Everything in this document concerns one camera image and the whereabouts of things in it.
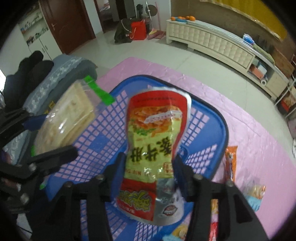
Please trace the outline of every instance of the black cable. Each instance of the black cable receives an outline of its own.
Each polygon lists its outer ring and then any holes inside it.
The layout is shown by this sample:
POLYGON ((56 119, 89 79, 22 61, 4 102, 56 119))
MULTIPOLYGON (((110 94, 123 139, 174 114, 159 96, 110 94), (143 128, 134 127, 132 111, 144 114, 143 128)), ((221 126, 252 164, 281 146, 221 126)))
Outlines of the black cable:
POLYGON ((24 231, 26 231, 26 232, 28 232, 28 233, 30 233, 30 234, 32 234, 33 232, 31 232, 31 231, 29 231, 29 230, 26 230, 26 229, 24 229, 24 228, 22 228, 21 226, 18 226, 20 229, 22 229, 22 230, 24 230, 24 231))

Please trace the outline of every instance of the blue fruit tray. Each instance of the blue fruit tray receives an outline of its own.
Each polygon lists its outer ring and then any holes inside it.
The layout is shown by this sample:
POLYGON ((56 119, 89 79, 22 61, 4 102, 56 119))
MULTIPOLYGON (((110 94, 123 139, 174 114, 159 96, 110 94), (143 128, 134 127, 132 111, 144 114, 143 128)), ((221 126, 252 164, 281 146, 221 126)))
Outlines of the blue fruit tray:
MULTIPOLYGON (((152 86, 177 88, 155 77, 138 75, 122 81, 110 92, 116 101, 105 106, 100 111, 101 114, 77 139, 74 144, 79 149, 77 159, 63 165, 57 173, 49 177, 46 193, 50 200, 64 182, 89 181, 102 173, 107 165, 112 164, 119 152, 127 150, 125 111, 128 98, 152 86)), ((190 96, 190 123, 178 153, 195 173, 211 179, 228 144, 227 125, 214 107, 196 96, 190 96)), ((154 226, 128 218, 117 209, 115 201, 106 203, 105 206, 113 240, 116 241, 161 240, 181 223, 193 207, 192 203, 185 203, 184 216, 180 222, 169 226, 154 226)), ((86 201, 81 201, 81 235, 84 241, 88 240, 86 201)))

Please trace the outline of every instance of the green zip seal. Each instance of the green zip seal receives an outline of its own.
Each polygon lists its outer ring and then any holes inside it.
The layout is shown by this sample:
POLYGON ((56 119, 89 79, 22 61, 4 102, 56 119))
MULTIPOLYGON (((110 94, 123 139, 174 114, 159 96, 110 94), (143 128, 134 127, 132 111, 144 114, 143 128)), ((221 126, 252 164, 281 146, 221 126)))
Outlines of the green zip seal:
POLYGON ((91 76, 86 76, 84 81, 88 84, 88 86, 96 93, 96 95, 102 100, 105 105, 112 104, 115 99, 112 95, 102 90, 95 82, 95 80, 91 76))

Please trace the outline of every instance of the brown door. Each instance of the brown door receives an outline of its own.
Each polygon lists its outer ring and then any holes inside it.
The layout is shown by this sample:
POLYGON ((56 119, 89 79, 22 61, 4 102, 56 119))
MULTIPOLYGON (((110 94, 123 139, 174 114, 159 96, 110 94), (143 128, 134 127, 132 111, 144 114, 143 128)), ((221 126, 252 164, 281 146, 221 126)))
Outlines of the brown door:
POLYGON ((46 22, 63 53, 94 39, 83 0, 41 0, 46 22))

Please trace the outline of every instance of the white tufted cabinet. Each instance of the white tufted cabinet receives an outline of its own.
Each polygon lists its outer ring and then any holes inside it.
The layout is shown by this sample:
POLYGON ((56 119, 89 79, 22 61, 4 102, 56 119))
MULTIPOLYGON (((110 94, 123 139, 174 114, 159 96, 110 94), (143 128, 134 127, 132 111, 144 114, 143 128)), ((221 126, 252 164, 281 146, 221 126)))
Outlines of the white tufted cabinet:
POLYGON ((288 84, 288 79, 264 56, 244 43, 240 37, 217 26, 201 21, 189 21, 186 24, 167 20, 166 42, 169 44, 173 40, 186 43, 188 48, 203 52, 233 67, 266 91, 272 100, 279 97, 288 84), (261 85, 260 81, 248 72, 255 56, 271 67, 271 81, 267 86, 261 85))

